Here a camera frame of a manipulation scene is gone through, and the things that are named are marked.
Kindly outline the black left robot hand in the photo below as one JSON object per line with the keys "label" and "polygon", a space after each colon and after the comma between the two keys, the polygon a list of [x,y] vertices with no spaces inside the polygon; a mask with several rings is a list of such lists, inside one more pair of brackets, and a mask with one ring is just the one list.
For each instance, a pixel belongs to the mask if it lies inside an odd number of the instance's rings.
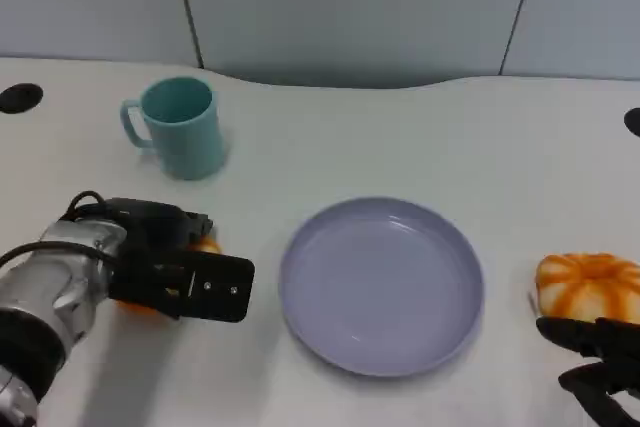
{"label": "black left robot hand", "polygon": [[114,268],[108,296],[182,317],[227,323],[248,311],[255,275],[245,258],[186,249],[131,251]]}

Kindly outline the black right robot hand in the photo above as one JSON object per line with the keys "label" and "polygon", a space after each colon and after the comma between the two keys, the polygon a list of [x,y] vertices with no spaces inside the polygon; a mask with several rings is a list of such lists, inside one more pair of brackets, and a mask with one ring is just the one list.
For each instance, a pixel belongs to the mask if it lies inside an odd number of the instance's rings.
{"label": "black right robot hand", "polygon": [[541,316],[539,333],[553,344],[597,361],[561,374],[560,386],[571,393],[599,426],[637,426],[614,399],[619,392],[639,396],[639,326],[598,318],[593,322]]}

